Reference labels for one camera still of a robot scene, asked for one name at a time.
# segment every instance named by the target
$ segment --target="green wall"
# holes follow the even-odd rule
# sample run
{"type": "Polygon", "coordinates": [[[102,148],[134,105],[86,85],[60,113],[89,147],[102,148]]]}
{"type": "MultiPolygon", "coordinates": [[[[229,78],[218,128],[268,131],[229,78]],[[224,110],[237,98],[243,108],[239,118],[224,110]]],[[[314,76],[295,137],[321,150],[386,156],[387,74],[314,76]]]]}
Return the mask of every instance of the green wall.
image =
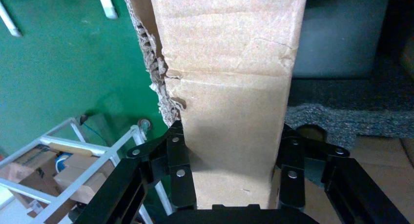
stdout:
{"type": "Polygon", "coordinates": [[[117,20],[99,0],[2,0],[23,34],[0,23],[2,154],[84,112],[97,114],[88,122],[110,143],[141,117],[153,123],[150,138],[166,130],[126,4],[112,1],[117,20]]]}

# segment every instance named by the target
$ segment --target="gray foam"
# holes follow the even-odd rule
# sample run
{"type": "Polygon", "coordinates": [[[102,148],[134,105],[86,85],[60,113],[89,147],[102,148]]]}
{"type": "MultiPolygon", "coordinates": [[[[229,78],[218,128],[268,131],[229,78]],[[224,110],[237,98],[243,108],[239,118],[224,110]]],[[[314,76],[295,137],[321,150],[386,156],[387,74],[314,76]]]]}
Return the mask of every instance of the gray foam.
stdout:
{"type": "Polygon", "coordinates": [[[357,135],[414,138],[413,80],[382,58],[365,80],[292,80],[286,123],[318,125],[328,143],[346,149],[357,135]]]}

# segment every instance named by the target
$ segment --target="metal rack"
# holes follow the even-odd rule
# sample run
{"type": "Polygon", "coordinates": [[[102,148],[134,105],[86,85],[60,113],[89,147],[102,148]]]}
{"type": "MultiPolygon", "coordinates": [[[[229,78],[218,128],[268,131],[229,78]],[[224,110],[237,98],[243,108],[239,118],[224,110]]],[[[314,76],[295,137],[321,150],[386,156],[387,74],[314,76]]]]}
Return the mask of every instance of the metal rack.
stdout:
{"type": "MultiPolygon", "coordinates": [[[[48,145],[50,143],[57,143],[68,147],[86,149],[92,152],[96,157],[99,157],[85,172],[83,172],[67,189],[65,189],[59,196],[55,197],[38,190],[23,186],[18,183],[0,178],[0,185],[4,186],[10,190],[18,192],[22,195],[31,197],[38,201],[47,203],[48,206],[40,212],[32,221],[33,224],[43,223],[49,218],[69,197],[75,193],[78,188],[84,184],[95,172],[108,160],[116,167],[120,162],[120,158],[117,154],[117,151],[130,139],[133,138],[136,145],[141,145],[145,142],[146,137],[144,131],[137,125],[131,126],[130,130],[126,132],[116,143],[111,147],[101,146],[97,144],[87,143],[87,139],[79,123],[75,118],[69,118],[52,128],[42,136],[33,140],[31,143],[21,148],[17,152],[13,153],[9,157],[5,158],[0,162],[0,169],[5,167],[7,164],[13,162],[15,159],[19,158],[26,152],[33,149],[38,144],[48,145]],[[64,127],[70,125],[75,131],[80,141],[74,141],[69,139],[63,139],[54,137],[53,135],[59,132],[64,127]]],[[[169,203],[168,197],[164,190],[164,187],[161,181],[155,186],[157,194],[160,197],[160,200],[166,210],[167,215],[172,213],[171,204],[169,203]]],[[[146,224],[152,224],[152,220],[146,211],[145,207],[142,205],[139,210],[140,215],[144,219],[146,224]]]]}

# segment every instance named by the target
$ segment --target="blue object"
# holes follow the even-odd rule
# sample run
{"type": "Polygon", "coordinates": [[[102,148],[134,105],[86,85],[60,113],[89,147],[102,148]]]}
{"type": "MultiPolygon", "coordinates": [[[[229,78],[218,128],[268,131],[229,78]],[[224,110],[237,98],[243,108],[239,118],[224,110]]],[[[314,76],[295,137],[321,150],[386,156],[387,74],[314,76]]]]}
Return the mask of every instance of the blue object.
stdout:
{"type": "Polygon", "coordinates": [[[65,166],[64,166],[64,164],[63,164],[63,162],[67,159],[63,159],[63,160],[60,160],[60,159],[62,159],[62,157],[63,156],[67,156],[67,158],[69,158],[70,156],[72,156],[72,154],[71,153],[67,153],[67,152],[64,152],[64,153],[62,153],[62,155],[60,155],[59,157],[57,157],[56,159],[55,159],[55,163],[57,163],[58,165],[56,166],[56,168],[59,170],[58,172],[61,172],[62,170],[64,170],[64,168],[65,168],[65,166]]]}

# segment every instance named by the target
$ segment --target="crease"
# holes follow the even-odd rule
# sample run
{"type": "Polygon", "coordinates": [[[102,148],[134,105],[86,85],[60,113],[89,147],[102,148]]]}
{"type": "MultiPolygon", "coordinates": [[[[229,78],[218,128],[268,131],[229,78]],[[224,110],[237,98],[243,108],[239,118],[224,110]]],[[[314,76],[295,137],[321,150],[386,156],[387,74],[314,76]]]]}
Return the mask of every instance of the crease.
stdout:
{"type": "Polygon", "coordinates": [[[294,50],[291,46],[287,45],[286,43],[282,43],[282,42],[278,42],[278,41],[273,41],[273,40],[268,40],[268,39],[265,39],[265,38],[254,38],[254,39],[252,39],[252,41],[255,41],[255,40],[264,40],[264,41],[267,41],[267,42],[276,43],[276,44],[282,45],[284,47],[287,47],[290,50],[294,50]]]}
{"type": "Polygon", "coordinates": [[[168,17],[168,18],[180,19],[180,18],[200,17],[200,16],[227,15],[227,14],[236,14],[236,13],[269,13],[269,12],[273,12],[273,11],[259,10],[259,11],[234,11],[234,12],[222,12],[222,13],[200,13],[196,15],[183,15],[183,16],[172,15],[172,17],[168,17]]]}
{"type": "MultiPolygon", "coordinates": [[[[181,72],[182,74],[185,74],[185,73],[199,73],[199,74],[223,74],[223,75],[243,75],[243,76],[254,75],[254,76],[272,77],[272,78],[289,77],[290,76],[290,74],[270,75],[270,74],[238,73],[238,72],[228,72],[228,71],[184,71],[184,70],[176,70],[176,69],[169,69],[169,70],[175,70],[175,71],[181,72]]],[[[183,75],[180,78],[166,76],[166,79],[186,80],[185,78],[183,78],[184,76],[185,75],[183,75]]]]}

